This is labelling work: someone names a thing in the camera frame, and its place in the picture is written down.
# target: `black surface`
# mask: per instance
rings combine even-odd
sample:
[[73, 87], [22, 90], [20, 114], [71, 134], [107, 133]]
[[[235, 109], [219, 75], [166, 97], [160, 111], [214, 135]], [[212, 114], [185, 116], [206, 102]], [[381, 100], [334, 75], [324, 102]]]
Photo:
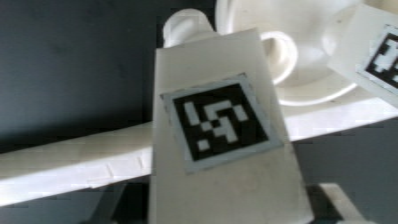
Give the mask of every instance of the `black surface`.
[[173, 13], [215, 0], [0, 0], [0, 153], [151, 120]]
[[112, 219], [118, 224], [146, 224], [150, 209], [150, 183], [128, 183]]
[[333, 205], [331, 199], [327, 197], [327, 194], [322, 190], [320, 185], [310, 185], [306, 187], [306, 190], [308, 190], [308, 197], [310, 197], [311, 209], [315, 214], [315, 221], [311, 222], [311, 224], [320, 224], [320, 223], [336, 224], [338, 221], [343, 220], [343, 217], [336, 210], [336, 207]]

